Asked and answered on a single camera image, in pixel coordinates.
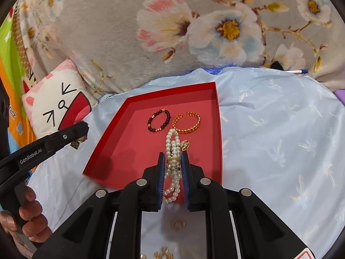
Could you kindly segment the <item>person's left hand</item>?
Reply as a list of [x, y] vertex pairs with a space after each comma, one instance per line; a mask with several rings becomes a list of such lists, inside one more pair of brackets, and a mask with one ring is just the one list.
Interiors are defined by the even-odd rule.
[[[20, 217], [26, 221], [26, 224], [22, 227], [23, 234], [32, 242], [43, 243], [53, 234], [52, 230], [48, 227], [48, 221], [42, 214], [43, 208], [36, 200], [34, 190], [27, 186], [24, 193], [26, 201], [19, 208]], [[17, 223], [12, 216], [4, 211], [1, 211], [1, 226], [4, 228], [5, 233], [11, 236], [19, 253], [26, 258], [32, 258], [33, 252], [29, 250], [17, 234]]]

